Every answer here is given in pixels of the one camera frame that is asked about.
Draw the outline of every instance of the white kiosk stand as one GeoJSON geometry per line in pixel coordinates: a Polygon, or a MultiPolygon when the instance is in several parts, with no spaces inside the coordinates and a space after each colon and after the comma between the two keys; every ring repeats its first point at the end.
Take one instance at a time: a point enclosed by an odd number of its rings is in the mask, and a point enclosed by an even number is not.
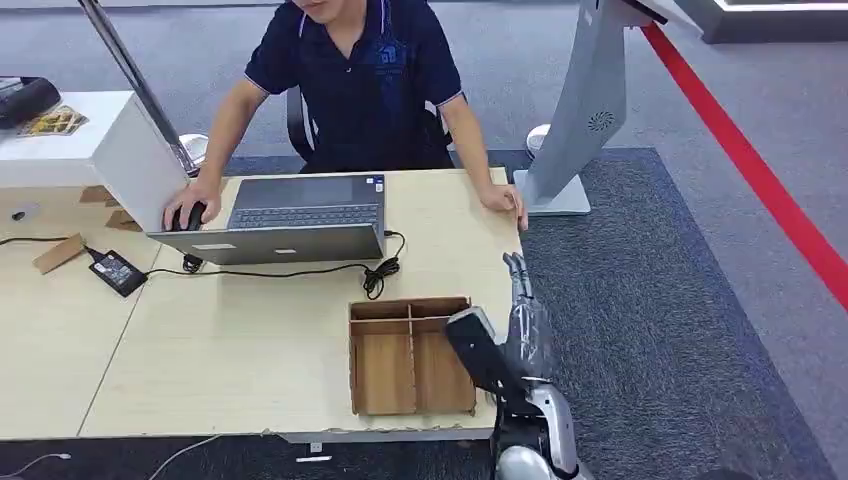
{"type": "MultiPolygon", "coordinates": [[[[601,152],[627,115],[624,29],[654,21],[667,22],[637,0],[581,0],[574,49],[554,118],[532,166],[514,173],[531,216],[589,213],[589,199],[577,174],[601,152]]],[[[544,128],[537,127],[531,135],[544,128]]]]}

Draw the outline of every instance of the laptop keyboard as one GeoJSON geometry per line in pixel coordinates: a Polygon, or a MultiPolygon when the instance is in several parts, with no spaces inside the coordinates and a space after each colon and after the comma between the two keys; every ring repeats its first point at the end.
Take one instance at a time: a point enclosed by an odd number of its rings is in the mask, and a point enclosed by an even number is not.
{"type": "Polygon", "coordinates": [[[233,211],[230,228],[305,227],[377,223],[377,205],[246,208],[233,211]]]}

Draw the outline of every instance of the light wood tabletop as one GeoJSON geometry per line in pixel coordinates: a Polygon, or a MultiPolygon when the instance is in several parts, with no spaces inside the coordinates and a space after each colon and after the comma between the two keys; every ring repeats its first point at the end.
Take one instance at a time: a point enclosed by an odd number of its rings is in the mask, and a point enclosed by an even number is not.
{"type": "MultiPolygon", "coordinates": [[[[502,169],[493,176],[506,181],[502,169]]],[[[206,228],[226,226],[242,180],[228,181],[222,214],[206,228]]],[[[516,224],[486,210],[462,170],[387,173],[386,227],[403,233],[407,248],[381,299],[469,297],[505,335],[511,287],[501,255],[520,251],[516,224]]],[[[389,254],[399,245],[387,239],[389,254]]],[[[181,261],[163,247],[155,267],[179,270],[181,261]]],[[[283,273],[333,265],[235,268],[283,273]]],[[[473,415],[352,413],[347,320],[349,304],[365,301],[362,279],[360,270],[296,279],[152,275],[80,435],[487,438],[495,408],[480,391],[473,415]]]]}
{"type": "MultiPolygon", "coordinates": [[[[147,269],[160,245],[105,228],[114,209],[78,203],[81,188],[0,189],[0,239],[82,233],[93,248],[118,250],[147,269]],[[20,221],[16,212],[26,213],[20,221]]],[[[0,247],[0,439],[74,437],[139,292],[122,298],[81,255],[46,274],[32,261],[53,243],[0,247]]]]}

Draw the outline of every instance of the metal pole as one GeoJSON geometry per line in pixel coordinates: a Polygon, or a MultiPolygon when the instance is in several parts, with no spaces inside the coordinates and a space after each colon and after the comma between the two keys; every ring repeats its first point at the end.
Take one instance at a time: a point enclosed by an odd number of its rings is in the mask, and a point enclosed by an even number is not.
{"type": "Polygon", "coordinates": [[[136,95],[138,95],[139,100],[141,100],[141,103],[144,105],[144,108],[147,109],[147,113],[159,128],[162,136],[165,137],[165,141],[167,141],[171,146],[171,150],[174,151],[174,155],[176,155],[186,173],[189,175],[196,174],[198,167],[196,167],[191,161],[191,157],[182,142],[180,142],[180,137],[177,135],[177,131],[174,129],[174,126],[171,125],[171,122],[168,121],[168,117],[165,116],[162,106],[159,105],[159,102],[156,100],[156,97],[147,85],[147,81],[144,79],[144,76],[141,74],[138,66],[136,66],[132,57],[130,57],[124,43],[121,42],[120,37],[118,37],[118,32],[115,31],[115,27],[112,26],[112,22],[109,21],[109,18],[106,16],[106,12],[103,11],[103,7],[100,6],[99,1],[78,1],[85,14],[88,16],[88,19],[91,20],[91,24],[94,25],[94,29],[97,30],[100,38],[102,38],[103,42],[106,44],[106,48],[109,49],[112,57],[116,62],[118,62],[118,66],[121,67],[121,71],[124,72],[124,75],[127,77],[127,80],[130,82],[133,90],[135,90],[136,95]]]}

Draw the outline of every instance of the gray carpet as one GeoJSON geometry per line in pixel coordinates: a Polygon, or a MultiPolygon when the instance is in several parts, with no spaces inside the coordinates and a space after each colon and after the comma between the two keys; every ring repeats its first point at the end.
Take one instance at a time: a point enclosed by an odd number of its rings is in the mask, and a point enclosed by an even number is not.
{"type": "MultiPolygon", "coordinates": [[[[519,166],[521,152],[492,152],[519,166]]],[[[229,174],[291,172],[291,157],[241,158],[229,174]]],[[[585,217],[533,219],[522,242],[554,316],[555,381],[572,403],[581,456],[599,479],[690,480],[720,468],[758,479],[834,474],[653,149],[612,149],[583,180],[585,217]]],[[[415,248],[414,241],[409,248],[415,248]]],[[[0,472],[68,451],[27,479],[143,479],[190,439],[0,446],[0,472]]],[[[304,446],[219,440],[161,479],[485,479],[485,443],[304,446]]]]}

